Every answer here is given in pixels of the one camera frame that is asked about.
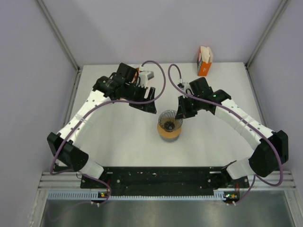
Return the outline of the grey ribbed glass dripper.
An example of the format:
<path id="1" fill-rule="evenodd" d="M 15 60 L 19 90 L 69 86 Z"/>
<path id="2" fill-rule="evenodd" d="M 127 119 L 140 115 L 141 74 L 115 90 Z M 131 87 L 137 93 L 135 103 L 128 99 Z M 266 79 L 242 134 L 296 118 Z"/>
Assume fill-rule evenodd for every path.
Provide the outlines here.
<path id="1" fill-rule="evenodd" d="M 158 119 L 159 126 L 167 132 L 173 132 L 179 129 L 182 124 L 182 119 L 176 119 L 177 111 L 175 110 L 166 110 L 162 112 Z"/>

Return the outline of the grey glass server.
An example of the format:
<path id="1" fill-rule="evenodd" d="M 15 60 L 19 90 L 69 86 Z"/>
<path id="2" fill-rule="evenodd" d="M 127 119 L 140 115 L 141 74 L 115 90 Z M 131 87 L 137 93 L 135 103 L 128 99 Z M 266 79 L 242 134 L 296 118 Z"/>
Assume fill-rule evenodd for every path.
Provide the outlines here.
<path id="1" fill-rule="evenodd" d="M 175 142 L 179 139 L 179 136 L 174 137 L 174 138 L 165 138 L 165 137 L 161 136 L 161 139 L 165 142 Z"/>

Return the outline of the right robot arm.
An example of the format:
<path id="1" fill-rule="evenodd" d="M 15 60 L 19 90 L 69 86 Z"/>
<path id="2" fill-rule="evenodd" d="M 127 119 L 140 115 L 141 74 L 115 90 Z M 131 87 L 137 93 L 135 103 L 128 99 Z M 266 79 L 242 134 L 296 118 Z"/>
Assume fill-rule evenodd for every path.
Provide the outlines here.
<path id="1" fill-rule="evenodd" d="M 233 161 L 222 170 L 221 182 L 232 187 L 238 179 L 248 175 L 266 177 L 289 159 L 288 135 L 262 125 L 245 113 L 223 90 L 213 91 L 205 78 L 185 83 L 179 82 L 182 90 L 178 97 L 176 119 L 197 115 L 198 111 L 210 111 L 214 116 L 229 124 L 253 149 L 250 157 Z"/>

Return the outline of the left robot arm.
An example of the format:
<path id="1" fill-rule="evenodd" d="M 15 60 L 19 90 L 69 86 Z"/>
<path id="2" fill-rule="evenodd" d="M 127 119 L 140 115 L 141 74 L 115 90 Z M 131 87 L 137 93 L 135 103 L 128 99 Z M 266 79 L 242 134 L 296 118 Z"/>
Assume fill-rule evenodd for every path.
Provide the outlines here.
<path id="1" fill-rule="evenodd" d="M 53 155 L 50 174 L 62 173 L 54 170 L 59 160 L 66 165 L 66 171 L 88 175 L 96 187 L 105 186 L 107 175 L 103 173 L 104 168 L 81 150 L 83 140 L 108 105 L 127 103 L 132 108 L 156 114 L 155 100 L 159 97 L 155 95 L 154 87 L 147 86 L 153 78 L 154 72 L 144 66 L 134 68 L 124 63 L 120 63 L 110 76 L 98 78 L 77 113 L 57 133 L 48 135 L 47 142 Z"/>

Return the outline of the orange filter box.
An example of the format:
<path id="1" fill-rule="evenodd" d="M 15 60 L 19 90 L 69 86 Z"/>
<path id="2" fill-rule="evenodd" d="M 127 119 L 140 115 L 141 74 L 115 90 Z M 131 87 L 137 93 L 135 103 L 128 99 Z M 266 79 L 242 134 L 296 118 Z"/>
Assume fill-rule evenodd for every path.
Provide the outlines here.
<path id="1" fill-rule="evenodd" d="M 212 53 L 212 61 L 209 62 L 209 63 L 205 63 L 205 62 L 202 62 L 202 59 L 201 59 L 201 54 L 200 54 L 200 49 L 199 49 L 199 52 L 198 52 L 198 58 L 197 58 L 197 75 L 200 76 L 200 77 L 206 77 L 208 72 L 209 72 L 209 69 L 211 67 L 211 64 L 213 62 L 213 53 Z"/>

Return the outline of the paper coffee filters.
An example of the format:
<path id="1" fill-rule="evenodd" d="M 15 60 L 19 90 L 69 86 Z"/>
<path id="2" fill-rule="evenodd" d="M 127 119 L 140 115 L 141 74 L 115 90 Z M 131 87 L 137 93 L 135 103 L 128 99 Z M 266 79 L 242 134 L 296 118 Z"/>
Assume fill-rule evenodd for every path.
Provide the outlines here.
<path id="1" fill-rule="evenodd" d="M 200 54 L 202 62 L 209 63 L 212 61 L 212 51 L 210 47 L 201 46 Z"/>

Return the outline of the orange glass beaker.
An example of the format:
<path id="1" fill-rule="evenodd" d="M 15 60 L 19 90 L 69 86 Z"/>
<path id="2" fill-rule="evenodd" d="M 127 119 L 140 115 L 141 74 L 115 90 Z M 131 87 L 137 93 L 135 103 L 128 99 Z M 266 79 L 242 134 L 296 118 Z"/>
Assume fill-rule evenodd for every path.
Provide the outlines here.
<path id="1" fill-rule="evenodd" d="M 135 68 L 135 74 L 134 74 L 134 78 L 132 80 L 132 82 L 136 85 L 136 86 L 139 86 L 138 85 L 138 78 L 139 78 L 139 67 L 142 66 L 142 65 L 136 65 L 134 66 Z"/>

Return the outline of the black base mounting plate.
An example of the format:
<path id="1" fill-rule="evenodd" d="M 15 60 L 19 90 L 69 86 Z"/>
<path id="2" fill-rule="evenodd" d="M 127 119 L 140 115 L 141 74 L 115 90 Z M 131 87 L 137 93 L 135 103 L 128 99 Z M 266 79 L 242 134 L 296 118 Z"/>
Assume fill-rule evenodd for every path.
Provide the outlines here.
<path id="1" fill-rule="evenodd" d="M 249 188 L 247 177 L 221 174 L 222 167 L 105 167 L 100 179 L 112 196 L 199 196 L 222 189 Z"/>

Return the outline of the right aluminium corner post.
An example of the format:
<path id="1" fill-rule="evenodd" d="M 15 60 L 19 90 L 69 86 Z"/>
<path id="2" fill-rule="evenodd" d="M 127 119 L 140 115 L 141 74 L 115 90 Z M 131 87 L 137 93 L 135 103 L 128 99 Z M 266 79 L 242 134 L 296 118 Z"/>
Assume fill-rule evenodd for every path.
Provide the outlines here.
<path id="1" fill-rule="evenodd" d="M 287 6 L 289 5 L 290 0 L 281 0 L 277 9 L 275 10 L 273 16 L 271 17 L 269 23 L 267 24 L 265 30 L 263 31 L 261 37 L 259 38 L 256 46 L 254 47 L 251 55 L 249 56 L 247 62 L 245 63 L 245 68 L 248 70 L 253 62 L 255 61 L 255 58 L 261 51 L 263 45 L 267 41 L 267 39 L 270 37 L 272 31 L 274 30 L 275 26 L 279 22 L 280 18 L 282 17 L 283 13 L 287 9 Z"/>

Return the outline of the aluminium corner post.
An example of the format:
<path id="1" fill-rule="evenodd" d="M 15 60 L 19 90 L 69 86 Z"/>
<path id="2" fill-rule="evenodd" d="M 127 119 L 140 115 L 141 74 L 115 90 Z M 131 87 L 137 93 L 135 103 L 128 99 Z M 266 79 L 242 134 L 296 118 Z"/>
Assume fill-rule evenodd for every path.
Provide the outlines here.
<path id="1" fill-rule="evenodd" d="M 289 5 L 290 0 L 281 0 L 277 9 L 275 10 L 273 16 L 271 17 L 269 23 L 267 24 L 265 30 L 263 31 L 261 37 L 259 38 L 256 46 L 254 47 L 251 55 L 249 56 L 247 62 L 245 63 L 245 68 L 248 70 L 253 62 L 255 61 L 255 58 L 261 51 L 263 45 L 267 41 L 267 39 L 270 37 L 272 31 L 274 30 L 275 26 L 279 22 L 280 18 L 282 17 L 283 13 L 287 9 L 287 6 Z"/>
<path id="2" fill-rule="evenodd" d="M 61 34 L 58 26 L 56 25 L 56 22 L 54 21 L 51 13 L 49 12 L 46 4 L 44 3 L 43 0 L 35 0 L 35 3 L 37 4 L 38 8 L 41 10 L 43 16 L 45 17 L 45 19 L 46 19 L 54 37 L 55 37 L 55 39 L 57 40 L 57 42 L 58 42 L 60 48 L 62 49 L 63 53 L 65 54 L 66 58 L 68 59 L 68 61 L 72 65 L 72 67 L 76 71 L 79 71 L 80 66 L 76 62 L 73 54 L 71 53 L 63 35 Z"/>

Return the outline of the left aluminium corner post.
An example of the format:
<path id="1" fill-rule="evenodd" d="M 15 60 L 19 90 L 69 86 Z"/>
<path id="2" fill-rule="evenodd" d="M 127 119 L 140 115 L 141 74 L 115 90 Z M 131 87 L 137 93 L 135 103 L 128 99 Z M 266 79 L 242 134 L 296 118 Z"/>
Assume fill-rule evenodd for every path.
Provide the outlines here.
<path id="1" fill-rule="evenodd" d="M 54 37 L 55 37 L 55 39 L 57 40 L 57 42 L 58 42 L 60 48 L 62 49 L 63 53 L 65 54 L 66 58 L 68 59 L 68 61 L 72 65 L 72 67 L 76 71 L 79 71 L 80 66 L 76 62 L 73 54 L 71 53 L 63 35 L 61 34 L 58 26 L 56 25 L 56 22 L 54 21 L 51 13 L 49 12 L 46 4 L 44 3 L 43 0 L 35 0 L 35 3 L 37 4 L 38 8 L 41 10 L 43 16 L 45 17 L 45 19 L 46 19 Z"/>

